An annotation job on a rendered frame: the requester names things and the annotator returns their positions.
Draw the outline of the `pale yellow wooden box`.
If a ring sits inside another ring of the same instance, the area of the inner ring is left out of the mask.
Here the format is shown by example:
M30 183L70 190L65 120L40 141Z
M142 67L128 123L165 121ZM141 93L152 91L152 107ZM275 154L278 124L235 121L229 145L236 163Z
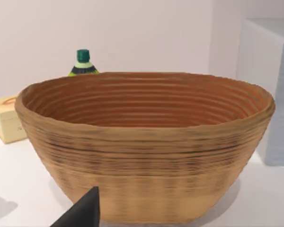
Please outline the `pale yellow wooden box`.
M15 111L17 95L0 98L0 139L4 144L25 140L27 134Z

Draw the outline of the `pale grey rounded box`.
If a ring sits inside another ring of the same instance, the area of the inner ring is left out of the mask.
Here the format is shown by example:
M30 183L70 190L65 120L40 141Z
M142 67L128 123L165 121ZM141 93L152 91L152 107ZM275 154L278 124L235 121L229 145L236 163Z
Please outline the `pale grey rounded box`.
M265 163L284 166L284 47L274 99L275 113L270 124Z

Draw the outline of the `green bottle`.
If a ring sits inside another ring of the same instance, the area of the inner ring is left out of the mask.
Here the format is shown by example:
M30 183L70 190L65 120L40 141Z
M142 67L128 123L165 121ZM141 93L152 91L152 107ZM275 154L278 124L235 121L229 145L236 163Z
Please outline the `green bottle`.
M69 77L80 75L80 74L97 74L99 71L90 62L90 54L88 49L77 50L77 62L74 64Z

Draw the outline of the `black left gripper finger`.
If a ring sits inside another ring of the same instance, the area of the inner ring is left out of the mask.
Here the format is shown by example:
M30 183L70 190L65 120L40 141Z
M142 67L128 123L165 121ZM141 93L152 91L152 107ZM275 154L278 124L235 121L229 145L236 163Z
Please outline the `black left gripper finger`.
M99 188L92 187L50 227L99 227Z

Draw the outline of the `brown woven basket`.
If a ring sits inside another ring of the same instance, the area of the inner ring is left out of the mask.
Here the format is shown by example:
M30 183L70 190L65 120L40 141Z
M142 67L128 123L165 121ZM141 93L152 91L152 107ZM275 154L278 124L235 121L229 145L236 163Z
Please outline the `brown woven basket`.
M104 221L185 223L236 181L275 101L213 75L102 72L29 85L15 110L72 202L97 186Z

